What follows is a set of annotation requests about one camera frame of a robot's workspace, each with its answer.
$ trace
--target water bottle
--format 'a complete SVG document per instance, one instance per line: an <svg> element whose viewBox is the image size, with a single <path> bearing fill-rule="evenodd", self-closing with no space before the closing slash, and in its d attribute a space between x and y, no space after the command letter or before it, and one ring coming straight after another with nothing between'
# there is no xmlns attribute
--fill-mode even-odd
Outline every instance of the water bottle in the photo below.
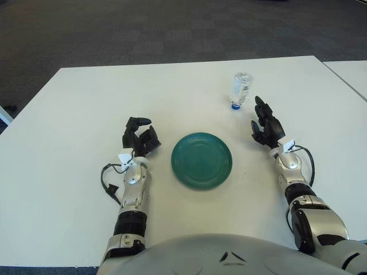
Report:
<svg viewBox="0 0 367 275"><path fill-rule="evenodd" d="M232 109L238 110L249 98L253 77L249 73L236 73L231 92Z"/></svg>

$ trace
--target bottle cap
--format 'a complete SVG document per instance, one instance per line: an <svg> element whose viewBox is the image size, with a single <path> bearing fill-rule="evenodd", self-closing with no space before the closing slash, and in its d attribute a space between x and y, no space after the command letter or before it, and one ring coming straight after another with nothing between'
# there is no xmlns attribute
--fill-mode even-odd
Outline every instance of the bottle cap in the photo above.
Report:
<svg viewBox="0 0 367 275"><path fill-rule="evenodd" d="M232 109L238 110L240 108L241 108L241 105L235 105L235 104L232 103Z"/></svg>

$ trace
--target table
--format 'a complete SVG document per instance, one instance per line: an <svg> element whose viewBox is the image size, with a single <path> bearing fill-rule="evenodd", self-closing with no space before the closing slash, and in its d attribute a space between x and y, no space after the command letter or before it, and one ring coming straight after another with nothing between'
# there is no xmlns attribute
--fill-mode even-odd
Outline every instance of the table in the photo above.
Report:
<svg viewBox="0 0 367 275"><path fill-rule="evenodd" d="M229 91L239 71L255 80L249 104L235 111ZM119 209L100 171L118 161L130 116L151 119L162 143L147 156L148 246L231 233L294 248L269 150L251 137L254 95L311 150L314 191L351 238L365 239L367 105L315 57L63 68L0 136L0 265L99 265ZM222 139L233 158L228 179L209 191L180 184L170 166L177 141L199 131ZM121 177L110 171L105 180Z"/></svg>
<svg viewBox="0 0 367 275"><path fill-rule="evenodd" d="M13 118L0 106L0 119L9 125Z"/></svg>
<svg viewBox="0 0 367 275"><path fill-rule="evenodd" d="M332 61L324 64L367 102L367 60Z"/></svg>

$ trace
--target plate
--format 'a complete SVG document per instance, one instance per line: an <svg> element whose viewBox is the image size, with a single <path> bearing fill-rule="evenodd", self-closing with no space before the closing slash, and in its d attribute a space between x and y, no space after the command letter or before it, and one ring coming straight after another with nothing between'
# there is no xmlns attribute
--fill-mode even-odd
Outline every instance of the plate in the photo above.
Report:
<svg viewBox="0 0 367 275"><path fill-rule="evenodd" d="M176 177L195 189L211 189L226 180L232 155L225 143L209 133L192 133L174 147L171 165Z"/></svg>

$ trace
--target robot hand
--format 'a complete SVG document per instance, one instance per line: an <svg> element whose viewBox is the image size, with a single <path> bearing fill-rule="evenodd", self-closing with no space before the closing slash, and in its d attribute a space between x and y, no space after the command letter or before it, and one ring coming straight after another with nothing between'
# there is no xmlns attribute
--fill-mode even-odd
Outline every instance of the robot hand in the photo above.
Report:
<svg viewBox="0 0 367 275"><path fill-rule="evenodd" d="M122 136L123 148L132 148L135 151L135 156L146 156L146 154L159 147L161 143L158 141L157 134L152 126L139 137L135 134L140 126L149 124L151 124L150 119L129 118L125 133Z"/></svg>
<svg viewBox="0 0 367 275"><path fill-rule="evenodd" d="M273 111L269 105L265 104L258 96L255 96L255 102L255 112L259 118L260 126L264 127L264 131L260 131L257 123L252 120L252 137L258 143L267 145L273 149L278 146L278 140L283 138L286 134L279 120L273 117Z"/></svg>

